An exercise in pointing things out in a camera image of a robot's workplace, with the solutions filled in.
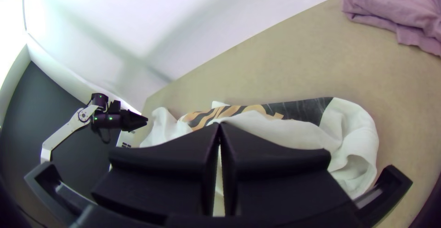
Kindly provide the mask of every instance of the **black mount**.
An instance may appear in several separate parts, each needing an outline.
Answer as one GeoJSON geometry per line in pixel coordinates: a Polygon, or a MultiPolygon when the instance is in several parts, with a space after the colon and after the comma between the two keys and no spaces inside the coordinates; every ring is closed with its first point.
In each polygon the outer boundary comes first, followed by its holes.
{"type": "Polygon", "coordinates": [[[92,190],[96,203],[64,185],[50,162],[25,180],[72,228],[371,227],[412,185],[390,165],[352,201],[328,173],[330,159],[223,123],[160,146],[113,148],[113,169],[92,190]],[[226,216],[211,217],[219,145],[226,216]]]}

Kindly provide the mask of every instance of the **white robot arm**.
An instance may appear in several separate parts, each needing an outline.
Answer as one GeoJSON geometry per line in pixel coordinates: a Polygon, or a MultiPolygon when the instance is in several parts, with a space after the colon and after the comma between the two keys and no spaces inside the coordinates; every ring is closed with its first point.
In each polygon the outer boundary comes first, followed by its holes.
{"type": "Polygon", "coordinates": [[[55,149],[61,142],[63,142],[70,134],[74,133],[79,128],[90,123],[90,117],[99,108],[96,105],[90,105],[86,108],[80,108],[68,123],[63,125],[54,134],[43,142],[40,155],[40,163],[51,161],[52,150],[55,149]]]}
{"type": "Polygon", "coordinates": [[[43,142],[40,154],[40,163],[51,161],[51,153],[61,142],[79,128],[92,124],[92,130],[100,134],[100,128],[121,129],[118,139],[119,146],[130,147],[133,139],[133,130],[147,124],[148,118],[135,114],[130,110],[121,110],[119,101],[108,105],[108,97],[101,93],[92,94],[92,98],[85,108],[78,109],[69,120],[54,134],[43,142]]]}

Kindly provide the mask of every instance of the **pink towel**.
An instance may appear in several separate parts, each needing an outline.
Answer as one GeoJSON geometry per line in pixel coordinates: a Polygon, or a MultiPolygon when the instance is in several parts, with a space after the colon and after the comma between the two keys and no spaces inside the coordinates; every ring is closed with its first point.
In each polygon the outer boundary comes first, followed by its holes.
{"type": "Polygon", "coordinates": [[[396,33],[398,43],[441,57],[441,0],[343,0],[356,23],[396,33]]]}

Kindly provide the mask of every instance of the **white wall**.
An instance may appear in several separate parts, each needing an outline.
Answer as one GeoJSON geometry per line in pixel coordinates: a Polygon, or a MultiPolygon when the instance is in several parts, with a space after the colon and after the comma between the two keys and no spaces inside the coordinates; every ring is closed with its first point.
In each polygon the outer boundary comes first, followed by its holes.
{"type": "Polygon", "coordinates": [[[141,110],[170,81],[323,1],[25,0],[25,13],[31,58],[58,84],[141,110]]]}
{"type": "Polygon", "coordinates": [[[22,0],[0,0],[0,126],[30,58],[22,0]]]}

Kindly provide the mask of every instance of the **black fabric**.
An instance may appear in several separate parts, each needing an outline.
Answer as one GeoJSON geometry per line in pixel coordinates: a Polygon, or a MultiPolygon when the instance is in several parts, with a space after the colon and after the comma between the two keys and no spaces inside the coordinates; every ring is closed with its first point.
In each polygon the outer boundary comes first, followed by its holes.
{"type": "MultiPolygon", "coordinates": [[[[14,91],[1,128],[0,171],[6,188],[24,210],[51,228],[61,225],[36,199],[23,177],[40,163],[43,141],[83,106],[31,62],[14,91]]],[[[65,183],[90,198],[90,190],[108,171],[108,151],[118,135],[118,130],[112,130],[112,142],[105,145],[86,128],[62,142],[52,157],[65,183]]]]}
{"type": "Polygon", "coordinates": [[[333,97],[321,97],[300,101],[279,102],[262,105],[267,114],[283,115],[283,120],[299,120],[320,125],[323,112],[333,97]]]}

